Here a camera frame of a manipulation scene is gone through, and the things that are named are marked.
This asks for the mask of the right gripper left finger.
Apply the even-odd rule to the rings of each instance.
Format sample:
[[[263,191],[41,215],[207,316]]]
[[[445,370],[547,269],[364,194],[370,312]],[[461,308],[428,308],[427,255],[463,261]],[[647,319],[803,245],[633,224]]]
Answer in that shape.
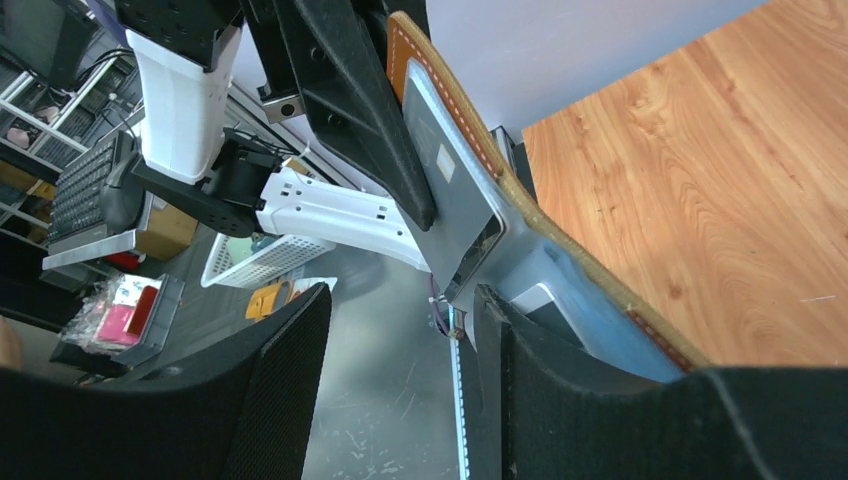
[[[319,283],[266,319],[137,378],[80,387],[1,373],[5,479],[297,479],[332,296]]]

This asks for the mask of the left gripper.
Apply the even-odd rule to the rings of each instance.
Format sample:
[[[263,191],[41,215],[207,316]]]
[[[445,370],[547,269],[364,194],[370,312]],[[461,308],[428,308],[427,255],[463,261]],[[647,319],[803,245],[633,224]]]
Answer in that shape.
[[[418,153],[387,75],[388,19],[429,30],[423,1],[243,1],[267,81],[296,95],[320,144],[385,189],[422,231],[436,218]]]

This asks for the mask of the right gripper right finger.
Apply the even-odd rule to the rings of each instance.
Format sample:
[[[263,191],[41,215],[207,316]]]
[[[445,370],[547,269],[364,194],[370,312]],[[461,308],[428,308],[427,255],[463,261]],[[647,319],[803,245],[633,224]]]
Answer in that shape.
[[[843,479],[843,368],[721,367],[661,383],[474,295],[477,479]]]

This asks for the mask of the brown leather card holder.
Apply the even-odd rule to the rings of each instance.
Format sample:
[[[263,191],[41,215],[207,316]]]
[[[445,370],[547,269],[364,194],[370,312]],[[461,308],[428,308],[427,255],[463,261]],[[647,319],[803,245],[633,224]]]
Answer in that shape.
[[[387,75],[402,103],[407,62],[420,61],[485,171],[505,233],[460,296],[469,310],[477,286],[492,287],[519,312],[539,319],[586,353],[626,372],[669,382],[708,363],[650,304],[545,214],[501,153],[446,62],[404,12],[388,20]]]

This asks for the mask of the grey striped card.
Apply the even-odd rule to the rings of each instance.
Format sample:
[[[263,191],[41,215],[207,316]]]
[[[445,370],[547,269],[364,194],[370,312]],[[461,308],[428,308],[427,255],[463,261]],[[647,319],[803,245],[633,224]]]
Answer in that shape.
[[[403,116],[436,207],[433,225],[413,237],[440,292],[456,300],[501,240],[505,226],[485,171],[423,64],[407,62]]]

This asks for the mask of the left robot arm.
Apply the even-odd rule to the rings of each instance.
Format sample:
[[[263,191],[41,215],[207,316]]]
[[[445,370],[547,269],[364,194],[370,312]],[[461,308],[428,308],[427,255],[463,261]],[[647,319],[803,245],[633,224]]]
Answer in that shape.
[[[425,270],[413,230],[437,209],[401,92],[390,84],[390,23],[428,32],[422,1],[119,1],[145,116],[133,174],[142,186],[236,238],[295,234],[372,251]],[[270,147],[225,126],[244,32],[266,76],[271,123],[304,116],[317,142],[387,197],[310,179]]]

